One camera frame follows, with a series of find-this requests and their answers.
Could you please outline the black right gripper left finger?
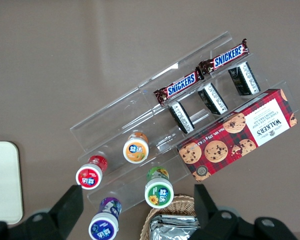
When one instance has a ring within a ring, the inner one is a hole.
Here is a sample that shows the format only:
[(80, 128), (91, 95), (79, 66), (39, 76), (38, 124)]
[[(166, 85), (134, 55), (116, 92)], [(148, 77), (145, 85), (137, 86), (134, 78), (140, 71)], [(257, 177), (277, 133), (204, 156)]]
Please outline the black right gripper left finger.
[(84, 210), (83, 190), (72, 185), (48, 212), (9, 228), (0, 221), (0, 240), (66, 240)]

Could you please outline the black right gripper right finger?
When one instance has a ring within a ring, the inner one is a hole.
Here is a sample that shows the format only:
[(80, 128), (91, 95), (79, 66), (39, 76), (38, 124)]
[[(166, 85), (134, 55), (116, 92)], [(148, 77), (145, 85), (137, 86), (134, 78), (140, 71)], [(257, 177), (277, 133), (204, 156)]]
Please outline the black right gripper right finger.
[(194, 186), (194, 210), (198, 228), (191, 240), (296, 240), (297, 237), (280, 220), (258, 217), (245, 221), (232, 211), (218, 209), (203, 184)]

